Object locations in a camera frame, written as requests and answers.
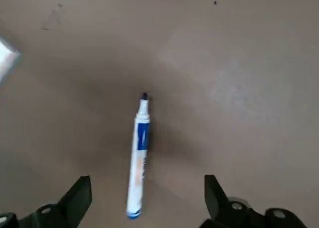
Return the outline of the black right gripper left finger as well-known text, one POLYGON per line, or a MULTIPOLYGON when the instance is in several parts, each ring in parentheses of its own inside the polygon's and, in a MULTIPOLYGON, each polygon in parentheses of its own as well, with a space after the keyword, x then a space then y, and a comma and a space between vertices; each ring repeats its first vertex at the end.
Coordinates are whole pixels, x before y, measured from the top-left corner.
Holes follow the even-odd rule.
POLYGON ((56 204, 47 204, 18 219, 14 213, 2 213, 2 228, 76 228, 92 203, 89 176, 81 176, 56 204))

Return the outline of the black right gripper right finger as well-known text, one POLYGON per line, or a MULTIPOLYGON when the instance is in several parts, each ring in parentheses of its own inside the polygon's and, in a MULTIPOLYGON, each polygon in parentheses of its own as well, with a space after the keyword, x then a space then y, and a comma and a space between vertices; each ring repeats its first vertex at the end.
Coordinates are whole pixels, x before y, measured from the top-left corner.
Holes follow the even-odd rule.
POLYGON ((230 200, 214 175, 204 177, 204 198, 210 214, 202 228, 305 228, 291 211, 269 208, 260 214, 240 201, 230 200))

